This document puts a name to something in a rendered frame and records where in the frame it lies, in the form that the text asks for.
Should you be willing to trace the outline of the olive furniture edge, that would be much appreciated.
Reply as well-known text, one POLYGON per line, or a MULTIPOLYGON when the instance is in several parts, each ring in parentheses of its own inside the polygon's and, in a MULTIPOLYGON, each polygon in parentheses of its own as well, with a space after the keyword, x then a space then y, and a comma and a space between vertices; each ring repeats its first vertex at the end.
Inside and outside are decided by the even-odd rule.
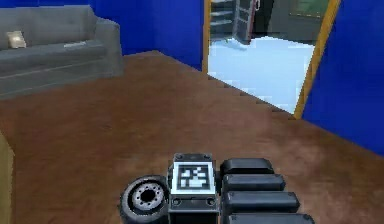
POLYGON ((0 131, 0 224, 11 224, 14 152, 0 131))

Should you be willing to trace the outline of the beige pouch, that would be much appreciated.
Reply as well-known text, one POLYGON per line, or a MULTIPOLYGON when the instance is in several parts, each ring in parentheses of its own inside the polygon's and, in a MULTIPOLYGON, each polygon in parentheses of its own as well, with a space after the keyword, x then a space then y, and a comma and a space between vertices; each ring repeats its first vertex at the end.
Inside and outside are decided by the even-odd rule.
POLYGON ((8 42, 11 48, 25 48, 26 42, 21 31, 12 31, 7 33, 8 42))

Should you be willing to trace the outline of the grey sofa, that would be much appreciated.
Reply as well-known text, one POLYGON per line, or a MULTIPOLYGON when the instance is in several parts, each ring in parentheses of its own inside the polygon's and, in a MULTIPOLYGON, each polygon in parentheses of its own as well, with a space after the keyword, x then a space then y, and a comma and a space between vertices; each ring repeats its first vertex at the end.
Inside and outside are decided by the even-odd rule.
POLYGON ((120 25, 91 6, 0 8, 0 99, 123 74, 120 25), (10 47, 12 31, 25 48, 10 47))

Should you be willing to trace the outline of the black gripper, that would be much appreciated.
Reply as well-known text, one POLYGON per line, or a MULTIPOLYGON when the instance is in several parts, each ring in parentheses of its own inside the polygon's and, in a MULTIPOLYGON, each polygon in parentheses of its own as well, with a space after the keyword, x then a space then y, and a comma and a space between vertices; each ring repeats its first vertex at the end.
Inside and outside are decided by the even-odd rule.
POLYGON ((119 214, 123 224, 168 224, 167 181, 161 175, 135 179, 121 193, 119 214))

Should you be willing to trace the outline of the green framed picture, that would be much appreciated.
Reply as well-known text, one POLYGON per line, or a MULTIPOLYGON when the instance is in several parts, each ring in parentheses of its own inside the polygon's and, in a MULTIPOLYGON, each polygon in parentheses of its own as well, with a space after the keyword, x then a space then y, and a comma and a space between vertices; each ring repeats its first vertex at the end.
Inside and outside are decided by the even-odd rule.
POLYGON ((328 7, 329 0, 291 0, 290 14, 304 17, 322 17, 328 7))

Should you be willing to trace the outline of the grey shelf unit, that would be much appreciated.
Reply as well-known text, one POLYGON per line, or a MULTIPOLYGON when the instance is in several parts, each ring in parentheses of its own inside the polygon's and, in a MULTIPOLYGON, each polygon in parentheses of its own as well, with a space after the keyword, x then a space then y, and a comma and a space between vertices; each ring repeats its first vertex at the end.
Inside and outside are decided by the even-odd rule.
POLYGON ((210 40, 233 38, 249 45, 260 5, 261 0, 210 0, 210 40))

